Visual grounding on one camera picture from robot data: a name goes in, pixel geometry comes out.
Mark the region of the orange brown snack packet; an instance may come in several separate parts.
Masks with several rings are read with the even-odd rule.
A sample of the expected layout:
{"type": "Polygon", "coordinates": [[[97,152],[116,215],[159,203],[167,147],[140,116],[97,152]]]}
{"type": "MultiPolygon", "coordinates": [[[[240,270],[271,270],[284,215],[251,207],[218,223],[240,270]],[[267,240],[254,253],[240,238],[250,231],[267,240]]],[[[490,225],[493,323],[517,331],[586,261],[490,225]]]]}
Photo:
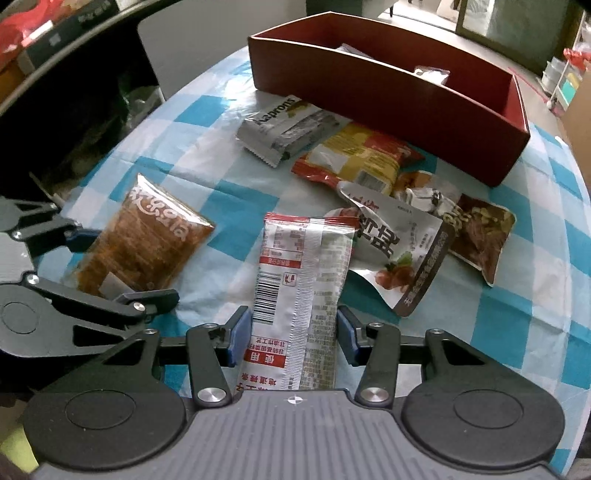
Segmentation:
{"type": "Polygon", "coordinates": [[[138,173],[64,283],[108,299],[167,289],[214,229],[207,217],[138,173]]]}

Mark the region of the red white long snack packet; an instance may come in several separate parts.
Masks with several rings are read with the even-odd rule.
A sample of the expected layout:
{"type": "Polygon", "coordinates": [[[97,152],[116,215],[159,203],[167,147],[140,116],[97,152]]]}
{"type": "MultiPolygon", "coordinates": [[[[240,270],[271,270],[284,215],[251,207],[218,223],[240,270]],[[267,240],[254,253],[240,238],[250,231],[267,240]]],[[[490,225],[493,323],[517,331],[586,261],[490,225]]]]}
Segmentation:
{"type": "Polygon", "coordinates": [[[352,215],[266,214],[239,391],[335,384],[337,308],[358,228],[352,215]]]}

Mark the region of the white duck snack packet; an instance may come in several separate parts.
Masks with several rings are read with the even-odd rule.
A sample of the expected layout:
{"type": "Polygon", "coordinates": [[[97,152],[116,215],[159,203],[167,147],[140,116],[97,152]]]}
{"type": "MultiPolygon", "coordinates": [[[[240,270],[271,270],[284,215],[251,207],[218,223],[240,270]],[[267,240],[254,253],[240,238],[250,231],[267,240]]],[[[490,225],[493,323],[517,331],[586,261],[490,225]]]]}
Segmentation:
{"type": "Polygon", "coordinates": [[[349,270],[374,287],[401,317],[425,296],[456,238],[452,225],[403,201],[341,180],[335,186],[359,229],[349,270]]]}

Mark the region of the Kaprons silver snack packet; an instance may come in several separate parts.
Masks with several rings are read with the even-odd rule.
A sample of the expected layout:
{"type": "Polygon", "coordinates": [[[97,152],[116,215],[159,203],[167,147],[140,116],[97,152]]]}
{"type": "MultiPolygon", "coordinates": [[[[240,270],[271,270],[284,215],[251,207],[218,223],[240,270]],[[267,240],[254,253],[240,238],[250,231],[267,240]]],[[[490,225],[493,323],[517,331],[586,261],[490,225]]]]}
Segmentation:
{"type": "Polygon", "coordinates": [[[263,163],[276,168],[280,162],[310,150],[350,121],[290,95],[247,116],[236,138],[263,163]]]}

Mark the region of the silver white snack packet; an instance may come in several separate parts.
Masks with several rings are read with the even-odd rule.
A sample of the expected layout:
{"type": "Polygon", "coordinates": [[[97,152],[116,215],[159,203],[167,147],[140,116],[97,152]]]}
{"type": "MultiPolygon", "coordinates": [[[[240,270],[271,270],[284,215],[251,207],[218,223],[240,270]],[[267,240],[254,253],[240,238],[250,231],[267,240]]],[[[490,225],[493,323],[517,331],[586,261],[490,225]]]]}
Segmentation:
{"type": "MultiPolygon", "coordinates": [[[[356,55],[358,57],[373,60],[372,56],[370,56],[366,53],[363,53],[362,51],[360,51],[356,48],[353,48],[353,46],[351,46],[347,43],[342,43],[342,45],[339,46],[337,48],[337,50],[342,53],[349,53],[349,54],[356,55]]],[[[427,81],[437,84],[437,85],[445,85],[448,81],[448,78],[450,77],[450,74],[451,74],[451,72],[449,70],[440,69],[440,68],[436,68],[436,67],[422,66],[422,65],[415,66],[415,69],[414,69],[415,76],[420,77],[424,80],[427,80],[427,81]]]]}

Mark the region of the blue white checkered tablecloth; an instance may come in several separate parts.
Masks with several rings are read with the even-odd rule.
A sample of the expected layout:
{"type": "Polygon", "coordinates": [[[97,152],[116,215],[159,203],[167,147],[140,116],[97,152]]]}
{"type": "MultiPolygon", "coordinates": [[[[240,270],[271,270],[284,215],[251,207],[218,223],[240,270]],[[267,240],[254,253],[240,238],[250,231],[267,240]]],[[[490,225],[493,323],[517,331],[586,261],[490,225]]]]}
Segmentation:
{"type": "MultiPolygon", "coordinates": [[[[270,168],[235,134],[242,119],[273,103],[256,91],[239,50],[174,94],[76,187],[63,214],[100,229],[143,175],[206,216],[215,230],[175,281],[180,300],[157,319],[167,336],[224,322],[252,302],[263,218],[274,211],[321,217],[338,208],[331,188],[270,168]]],[[[493,286],[448,256],[416,310],[397,316],[372,286],[349,274],[342,302],[366,321],[406,335],[441,328],[538,383],[560,402],[565,431],[553,467],[567,472],[590,414],[590,198],[567,144],[538,126],[504,182],[488,188],[433,155],[420,168],[517,218],[493,286]]]]}

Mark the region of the dark brown snack packet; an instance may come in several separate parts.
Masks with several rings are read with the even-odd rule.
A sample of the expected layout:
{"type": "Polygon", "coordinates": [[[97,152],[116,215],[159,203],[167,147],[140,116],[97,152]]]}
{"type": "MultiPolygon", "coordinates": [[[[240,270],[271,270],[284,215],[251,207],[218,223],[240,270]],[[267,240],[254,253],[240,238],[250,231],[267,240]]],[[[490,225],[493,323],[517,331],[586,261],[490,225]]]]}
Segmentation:
{"type": "Polygon", "coordinates": [[[480,271],[489,286],[495,284],[500,257],[517,222],[513,212],[425,171],[400,174],[392,195],[452,225],[456,240],[451,252],[480,271]]]}

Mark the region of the red yellow snack packet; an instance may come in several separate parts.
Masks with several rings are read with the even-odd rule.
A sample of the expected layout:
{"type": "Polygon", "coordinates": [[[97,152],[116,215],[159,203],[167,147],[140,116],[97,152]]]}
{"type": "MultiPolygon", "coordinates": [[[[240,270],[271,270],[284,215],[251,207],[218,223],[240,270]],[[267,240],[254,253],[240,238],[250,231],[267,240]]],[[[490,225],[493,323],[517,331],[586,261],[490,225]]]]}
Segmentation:
{"type": "Polygon", "coordinates": [[[334,189],[349,181],[390,195],[401,168],[424,159],[408,143],[353,122],[298,158],[291,172],[334,189]]]}

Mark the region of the red cardboard box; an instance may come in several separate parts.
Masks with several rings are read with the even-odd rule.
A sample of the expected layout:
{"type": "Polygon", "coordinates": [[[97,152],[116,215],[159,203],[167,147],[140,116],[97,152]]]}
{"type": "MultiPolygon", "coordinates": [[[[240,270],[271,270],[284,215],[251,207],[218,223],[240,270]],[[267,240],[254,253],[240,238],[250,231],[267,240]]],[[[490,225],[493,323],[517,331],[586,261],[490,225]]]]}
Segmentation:
{"type": "Polygon", "coordinates": [[[293,94],[389,133],[489,187],[530,140],[514,75],[437,39],[363,17],[325,12],[249,36],[256,88],[293,94]],[[347,43],[373,60],[337,50],[347,43]],[[449,70],[445,85],[415,66],[449,70]]]}

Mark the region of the brown cardboard box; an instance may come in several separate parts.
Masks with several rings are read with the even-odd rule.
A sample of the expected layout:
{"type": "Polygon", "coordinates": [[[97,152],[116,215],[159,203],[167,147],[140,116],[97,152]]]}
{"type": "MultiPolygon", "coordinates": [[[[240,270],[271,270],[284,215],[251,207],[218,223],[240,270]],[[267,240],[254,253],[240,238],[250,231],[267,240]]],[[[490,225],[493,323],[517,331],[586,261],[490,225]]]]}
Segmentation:
{"type": "Polygon", "coordinates": [[[590,169],[590,115],[590,69],[587,69],[573,99],[561,118],[568,143],[582,170],[590,169]]]}

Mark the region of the framed glass panel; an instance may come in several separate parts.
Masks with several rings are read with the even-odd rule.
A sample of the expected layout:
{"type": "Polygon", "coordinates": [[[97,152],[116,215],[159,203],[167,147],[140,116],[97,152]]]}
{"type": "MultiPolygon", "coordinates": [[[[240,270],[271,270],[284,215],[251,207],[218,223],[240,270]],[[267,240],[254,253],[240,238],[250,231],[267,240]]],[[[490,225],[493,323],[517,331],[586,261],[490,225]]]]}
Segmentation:
{"type": "Polygon", "coordinates": [[[575,39],[583,8],[575,1],[456,1],[456,33],[540,74],[575,39]]]}

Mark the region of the red plastic bag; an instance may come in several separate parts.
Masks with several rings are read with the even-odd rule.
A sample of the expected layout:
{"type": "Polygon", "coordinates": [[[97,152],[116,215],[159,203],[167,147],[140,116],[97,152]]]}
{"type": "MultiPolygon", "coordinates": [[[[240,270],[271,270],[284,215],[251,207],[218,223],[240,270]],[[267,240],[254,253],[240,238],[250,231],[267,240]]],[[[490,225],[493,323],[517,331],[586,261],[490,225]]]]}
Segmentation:
{"type": "Polygon", "coordinates": [[[591,51],[579,51],[576,49],[565,48],[563,50],[563,55],[569,63],[582,72],[585,72],[591,63],[591,51]]]}

